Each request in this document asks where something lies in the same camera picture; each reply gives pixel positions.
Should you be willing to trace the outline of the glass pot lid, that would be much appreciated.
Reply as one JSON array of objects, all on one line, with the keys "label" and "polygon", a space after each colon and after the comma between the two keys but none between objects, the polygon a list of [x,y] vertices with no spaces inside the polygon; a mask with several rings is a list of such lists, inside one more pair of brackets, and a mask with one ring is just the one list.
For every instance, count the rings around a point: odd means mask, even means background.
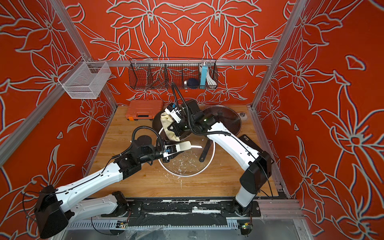
[{"label": "glass pot lid", "polygon": [[206,115],[213,115],[217,122],[223,125],[235,136],[237,136],[242,128],[242,120],[237,112],[221,105],[209,106],[203,110]]}]

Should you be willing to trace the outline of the yellow cloth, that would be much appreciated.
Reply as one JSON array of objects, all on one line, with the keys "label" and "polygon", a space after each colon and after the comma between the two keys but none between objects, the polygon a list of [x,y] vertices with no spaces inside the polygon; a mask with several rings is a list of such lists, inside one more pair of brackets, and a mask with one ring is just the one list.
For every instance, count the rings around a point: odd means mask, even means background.
[{"label": "yellow cloth", "polygon": [[162,112],[160,116],[161,124],[163,130],[170,141],[180,142],[180,137],[169,130],[169,127],[175,122],[171,115],[168,115],[166,112]]}]

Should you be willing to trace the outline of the glass lid with white handle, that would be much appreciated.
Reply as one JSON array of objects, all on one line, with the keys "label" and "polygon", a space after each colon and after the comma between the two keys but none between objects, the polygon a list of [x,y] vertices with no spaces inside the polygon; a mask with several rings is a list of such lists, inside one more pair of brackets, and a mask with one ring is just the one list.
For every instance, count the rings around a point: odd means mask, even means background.
[{"label": "glass lid with white handle", "polygon": [[204,136],[191,134],[183,139],[191,143],[191,149],[177,155],[168,163],[159,160],[162,168],[179,178],[194,177],[204,172],[213,162],[216,144]]}]

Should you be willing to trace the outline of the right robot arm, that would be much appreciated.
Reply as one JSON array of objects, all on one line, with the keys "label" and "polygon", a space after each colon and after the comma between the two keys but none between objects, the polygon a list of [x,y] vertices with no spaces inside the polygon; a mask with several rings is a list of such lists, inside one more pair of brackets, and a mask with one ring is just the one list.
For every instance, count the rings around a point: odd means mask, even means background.
[{"label": "right robot arm", "polygon": [[195,100],[186,101],[175,83],[171,84],[171,89],[175,101],[165,108],[165,121],[162,123],[168,139],[176,141],[190,132],[207,137],[233,157],[244,170],[233,209],[238,215],[245,215],[251,210],[253,199],[261,187],[269,182],[271,156],[259,147],[253,148],[252,141],[240,140],[222,122],[204,114]]}]

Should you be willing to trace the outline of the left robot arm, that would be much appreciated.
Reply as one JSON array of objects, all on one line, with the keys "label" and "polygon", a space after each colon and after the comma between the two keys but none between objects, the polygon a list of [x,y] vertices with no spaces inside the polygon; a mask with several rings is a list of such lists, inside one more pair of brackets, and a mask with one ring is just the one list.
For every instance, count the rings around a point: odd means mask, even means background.
[{"label": "left robot arm", "polygon": [[59,188],[53,185],[43,188],[38,193],[34,209],[40,238],[48,239],[64,230],[70,219],[76,215],[73,208],[90,195],[129,178],[140,171],[145,163],[159,159],[168,161],[191,149],[189,141],[171,144],[165,142],[159,133],[156,133],[156,136],[154,145],[149,136],[133,137],[131,145],[122,153],[113,156],[113,162],[103,169]]}]

